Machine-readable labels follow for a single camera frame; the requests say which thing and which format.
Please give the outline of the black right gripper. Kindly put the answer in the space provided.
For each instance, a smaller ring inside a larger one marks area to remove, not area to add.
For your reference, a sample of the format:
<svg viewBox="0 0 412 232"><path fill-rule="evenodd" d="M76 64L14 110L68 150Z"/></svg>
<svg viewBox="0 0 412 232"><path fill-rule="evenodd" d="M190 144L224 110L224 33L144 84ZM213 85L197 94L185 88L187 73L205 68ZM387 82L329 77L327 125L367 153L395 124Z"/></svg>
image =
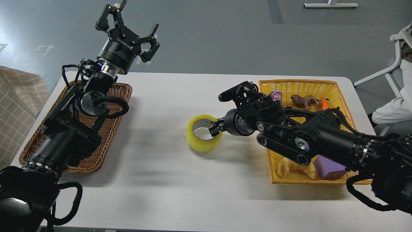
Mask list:
<svg viewBox="0 0 412 232"><path fill-rule="evenodd" d="M246 125L236 108L229 110L224 118L212 121L211 125L209 132L212 138L217 137L224 131L234 136L250 136L255 132Z"/></svg>

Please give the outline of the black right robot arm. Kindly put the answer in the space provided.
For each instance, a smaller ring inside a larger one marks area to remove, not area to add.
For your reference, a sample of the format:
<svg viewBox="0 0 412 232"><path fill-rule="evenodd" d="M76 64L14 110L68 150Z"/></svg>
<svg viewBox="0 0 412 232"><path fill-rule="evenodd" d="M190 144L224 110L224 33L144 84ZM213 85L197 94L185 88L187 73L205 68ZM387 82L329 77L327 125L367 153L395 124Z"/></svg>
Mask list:
<svg viewBox="0 0 412 232"><path fill-rule="evenodd" d="M259 131L257 142L307 166L316 155L343 165L358 175L346 181L359 201L379 211L411 213L411 135L368 135L353 129L339 108L317 112L283 107L253 82L242 82L218 96L236 108L209 125L212 137L227 131L249 136Z"/></svg>

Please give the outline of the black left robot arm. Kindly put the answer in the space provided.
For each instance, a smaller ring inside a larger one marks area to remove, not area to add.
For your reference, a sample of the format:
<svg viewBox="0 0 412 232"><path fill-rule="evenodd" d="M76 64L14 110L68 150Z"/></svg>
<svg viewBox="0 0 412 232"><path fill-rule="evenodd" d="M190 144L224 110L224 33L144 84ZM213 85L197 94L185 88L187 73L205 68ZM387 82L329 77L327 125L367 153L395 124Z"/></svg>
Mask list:
<svg viewBox="0 0 412 232"><path fill-rule="evenodd" d="M118 75L126 75L136 57L149 62L160 44L155 24L150 35L140 37L125 26L121 4L107 4L95 28L108 34L97 60L81 61L74 83L43 121L45 141L22 167L1 170L1 231L35 232L43 220L48 231L72 220L78 212L83 188L78 182L59 183L69 166L90 157L102 143L99 130L105 120L125 115L128 103L108 96Z"/></svg>

